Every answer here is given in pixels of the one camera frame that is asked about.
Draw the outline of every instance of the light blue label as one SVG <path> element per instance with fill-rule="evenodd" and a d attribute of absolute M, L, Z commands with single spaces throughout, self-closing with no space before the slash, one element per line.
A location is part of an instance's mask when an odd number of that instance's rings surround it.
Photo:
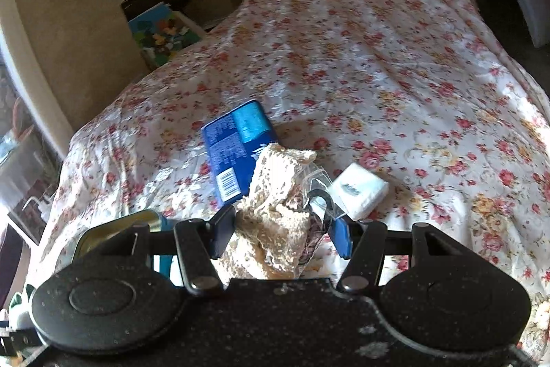
<path fill-rule="evenodd" d="M 255 101 L 236 109 L 231 115 L 243 143 L 257 139 L 262 133 L 271 129 L 260 105 Z"/>

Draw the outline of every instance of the white barcode label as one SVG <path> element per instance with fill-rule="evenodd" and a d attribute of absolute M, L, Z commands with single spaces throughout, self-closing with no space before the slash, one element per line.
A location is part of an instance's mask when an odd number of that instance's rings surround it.
<path fill-rule="evenodd" d="M 218 174 L 216 176 L 216 183 L 218 184 L 219 195 L 222 197 L 223 202 L 240 194 L 239 183 L 237 182 L 233 167 Z"/>

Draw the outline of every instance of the blue box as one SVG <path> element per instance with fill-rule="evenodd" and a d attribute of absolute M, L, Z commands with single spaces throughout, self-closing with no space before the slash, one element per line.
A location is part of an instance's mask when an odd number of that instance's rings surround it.
<path fill-rule="evenodd" d="M 216 196 L 221 205 L 246 196 L 260 151 L 278 142 L 262 105 L 247 101 L 202 127 Z"/>

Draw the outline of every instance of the book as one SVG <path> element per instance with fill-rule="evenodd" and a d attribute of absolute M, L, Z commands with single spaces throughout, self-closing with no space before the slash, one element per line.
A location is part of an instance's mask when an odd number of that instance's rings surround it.
<path fill-rule="evenodd" d="M 160 2 L 128 22 L 134 41 L 154 67 L 166 64 L 180 50 L 201 40 L 182 16 Z"/>

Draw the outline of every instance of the floral fabric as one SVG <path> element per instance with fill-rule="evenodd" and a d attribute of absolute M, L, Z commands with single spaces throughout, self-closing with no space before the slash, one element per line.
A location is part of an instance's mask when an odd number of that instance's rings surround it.
<path fill-rule="evenodd" d="M 130 212 L 212 216 L 200 127 L 250 98 L 283 145 L 315 149 L 330 174 L 357 161 L 388 180 L 372 218 L 433 224 L 520 281 L 533 302 L 522 346 L 542 357 L 548 98 L 473 0 L 244 0 L 74 136 L 33 281 L 70 262 L 84 231 Z M 385 276 L 407 263 L 394 257 Z M 343 266 L 325 242 L 308 269 Z"/>

